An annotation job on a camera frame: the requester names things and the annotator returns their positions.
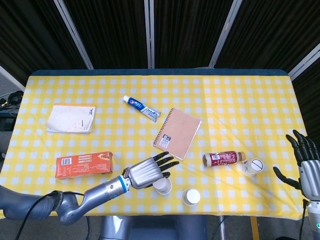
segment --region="notebook spiral binding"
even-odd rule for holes
[[[162,125],[162,127],[161,127],[161,129],[159,131],[159,133],[158,133],[158,135],[156,136],[156,138],[155,138],[155,140],[153,142],[153,146],[155,146],[157,144],[159,138],[161,138],[162,132],[163,132],[163,130],[164,130],[164,128],[165,128],[165,126],[166,126],[166,124],[167,124],[167,122],[168,122],[173,110],[174,110],[174,108],[171,108],[168,116],[166,117],[166,119],[165,119],[165,121],[164,121],[164,123],[163,123],[163,125]]]

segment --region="robotic hand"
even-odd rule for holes
[[[302,195],[310,200],[306,209],[313,237],[318,240],[320,239],[320,152],[311,139],[296,130],[293,130],[293,134],[297,141],[290,135],[285,137],[293,147],[300,178],[298,181],[286,178],[276,166],[273,167],[273,171],[282,182],[301,190]]]
[[[54,191],[40,199],[41,196],[14,192],[0,185],[0,210],[8,219],[24,219],[38,201],[29,213],[30,219],[45,219],[55,211],[62,224],[73,224],[91,209],[128,192],[130,187],[143,189],[163,177],[168,178],[170,172],[163,171],[178,165],[179,161],[167,163],[173,156],[161,159],[167,154],[166,151],[127,167],[122,175],[85,191],[80,205],[71,192]]]

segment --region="toothpaste tube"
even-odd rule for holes
[[[143,105],[141,102],[139,102],[138,100],[129,97],[127,95],[125,95],[123,97],[123,100],[131,105],[132,107],[134,107],[135,109],[139,110],[143,115],[146,115],[148,118],[150,118],[152,121],[156,122],[158,117],[160,117],[161,112],[156,111],[150,107],[147,107],[145,105]]]

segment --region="brown notebook cover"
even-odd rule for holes
[[[183,160],[201,124],[201,119],[172,108],[153,146]]]

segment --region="red box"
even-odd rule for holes
[[[112,173],[112,152],[103,151],[56,159],[57,179]]]

